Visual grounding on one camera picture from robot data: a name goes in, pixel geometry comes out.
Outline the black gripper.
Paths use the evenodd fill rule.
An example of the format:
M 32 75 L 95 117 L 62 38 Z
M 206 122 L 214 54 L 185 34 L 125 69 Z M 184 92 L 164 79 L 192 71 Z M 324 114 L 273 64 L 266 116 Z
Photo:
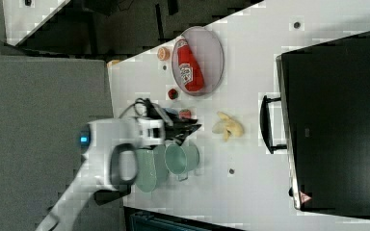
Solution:
M 201 127 L 197 119 L 179 118 L 175 114 L 166 112 L 158 104 L 152 103 L 149 99 L 145 101 L 145 107 L 147 117 L 163 120 L 165 139 L 167 141 L 182 144 Z

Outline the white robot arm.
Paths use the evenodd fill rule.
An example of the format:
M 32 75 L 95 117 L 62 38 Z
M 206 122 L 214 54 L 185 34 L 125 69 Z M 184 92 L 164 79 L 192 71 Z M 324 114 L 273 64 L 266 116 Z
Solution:
M 84 148 L 83 161 L 73 181 L 48 211 L 35 231 L 71 231 L 88 201 L 98 193 L 117 193 L 124 197 L 131 192 L 139 173 L 134 165 L 130 178 L 122 173 L 121 154 L 132 155 L 139 149 L 153 149 L 166 141 L 181 144 L 195 133 L 201 124 L 193 118 L 181 118 L 166 111 L 148 98 L 138 98 L 130 105 L 145 107 L 141 115 L 90 121 L 81 136 L 86 138 L 80 145 Z

